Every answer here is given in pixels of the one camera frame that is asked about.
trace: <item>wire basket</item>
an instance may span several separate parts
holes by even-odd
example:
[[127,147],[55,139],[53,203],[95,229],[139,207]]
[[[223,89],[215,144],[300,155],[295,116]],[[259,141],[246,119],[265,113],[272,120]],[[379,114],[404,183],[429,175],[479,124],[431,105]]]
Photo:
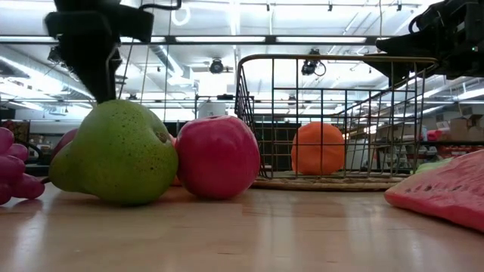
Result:
[[[271,99],[256,99],[254,103],[246,78],[247,67],[249,63],[261,60],[271,64]],[[275,76],[277,63],[282,60],[295,64],[292,75],[295,80],[290,87],[278,86]],[[301,68],[305,64],[324,65],[324,62],[338,61],[353,61],[355,65],[366,63],[386,69],[389,84],[382,88],[360,85],[310,88],[299,83]],[[408,177],[418,167],[419,154],[424,152],[421,150],[424,147],[420,146],[420,132],[425,110],[425,78],[435,68],[435,59],[416,57],[257,54],[243,58],[237,68],[235,113],[250,127],[259,144],[261,166],[259,178],[253,186],[287,190],[385,190]],[[341,75],[344,76],[351,76],[351,73]],[[289,99],[276,99],[275,91],[282,90],[293,94]],[[319,97],[306,100],[303,95],[307,91],[319,93]],[[334,93],[344,99],[324,98]],[[282,113],[278,107],[281,104],[290,105],[290,109]],[[332,113],[327,113],[328,104],[338,106]],[[257,113],[255,109],[262,108],[262,105],[266,105],[266,111]],[[321,139],[308,143],[300,139],[302,136],[298,131],[313,122],[321,125]],[[340,143],[328,143],[324,139],[324,127],[328,128],[324,124],[328,123],[341,132],[343,139]],[[313,162],[318,161],[321,169],[316,171],[317,174],[300,171],[303,167],[299,161],[304,156],[303,151],[308,150],[307,146],[312,146],[311,150],[321,150],[321,158],[312,158]],[[344,154],[338,157],[343,156],[343,166],[330,174],[325,173],[324,161],[333,159],[324,155],[325,150],[336,146],[344,150]]]

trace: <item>watermelon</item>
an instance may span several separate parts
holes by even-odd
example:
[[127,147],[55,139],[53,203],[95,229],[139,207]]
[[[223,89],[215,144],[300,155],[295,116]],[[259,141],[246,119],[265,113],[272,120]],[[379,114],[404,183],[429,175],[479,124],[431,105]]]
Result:
[[385,192],[385,200],[484,232],[484,150],[406,178]]

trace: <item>table surface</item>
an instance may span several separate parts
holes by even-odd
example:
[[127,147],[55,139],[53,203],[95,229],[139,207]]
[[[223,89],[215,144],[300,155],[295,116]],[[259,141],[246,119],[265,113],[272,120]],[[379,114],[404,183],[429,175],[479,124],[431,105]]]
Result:
[[1,272],[482,271],[484,235],[387,205],[382,193],[171,188],[121,209],[48,186],[0,207]]

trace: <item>robotic arm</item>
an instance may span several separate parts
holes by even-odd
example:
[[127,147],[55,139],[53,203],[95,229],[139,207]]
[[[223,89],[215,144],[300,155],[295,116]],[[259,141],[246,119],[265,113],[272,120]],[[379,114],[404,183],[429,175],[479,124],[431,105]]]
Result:
[[121,64],[120,37],[150,42],[154,16],[144,11],[158,8],[178,10],[156,4],[132,8],[121,0],[54,0],[57,12],[44,19],[50,37],[58,39],[57,52],[101,104],[116,99],[115,72]]

